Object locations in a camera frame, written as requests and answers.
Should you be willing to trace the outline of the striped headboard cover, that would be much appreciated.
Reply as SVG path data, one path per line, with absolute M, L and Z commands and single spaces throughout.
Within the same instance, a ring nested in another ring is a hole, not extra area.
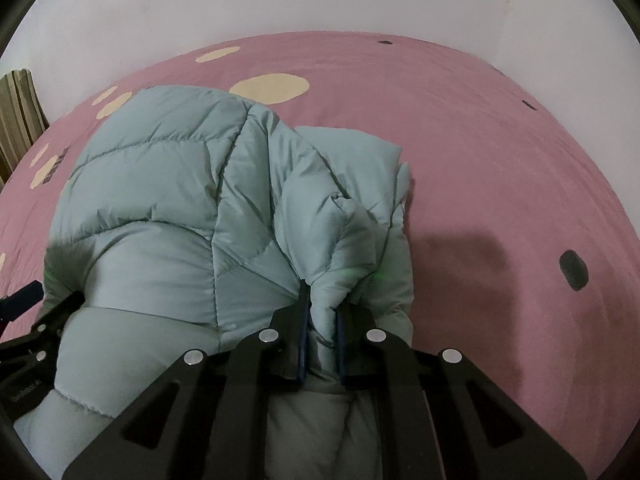
M 11 70 L 0 84 L 1 186 L 22 158 L 49 128 L 38 100 L 32 72 Z

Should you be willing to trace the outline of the pink polka dot bedsheet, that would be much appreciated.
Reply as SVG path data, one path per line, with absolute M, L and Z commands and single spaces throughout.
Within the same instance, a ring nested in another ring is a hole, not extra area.
M 639 419 L 639 241 L 579 144 L 491 65 L 439 44 L 296 32 L 211 44 L 108 78 L 1 194 L 1 290 L 42 275 L 58 196 L 108 112 L 156 84 L 247 92 L 291 127 L 378 136 L 412 177 L 414 344 L 457 348 L 597 478 Z

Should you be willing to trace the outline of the light blue puffer jacket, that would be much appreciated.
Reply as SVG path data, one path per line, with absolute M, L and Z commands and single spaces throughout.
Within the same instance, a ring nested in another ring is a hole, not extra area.
M 377 479 L 369 399 L 335 369 L 334 311 L 363 302 L 412 337 L 410 171 L 370 134 L 291 128 L 215 89 L 140 91 L 96 130 L 56 205 L 43 313 L 73 292 L 53 389 L 17 419 L 35 461 L 72 461 L 183 353 L 233 349 L 311 292 L 310 370 L 270 403 L 270 479 Z

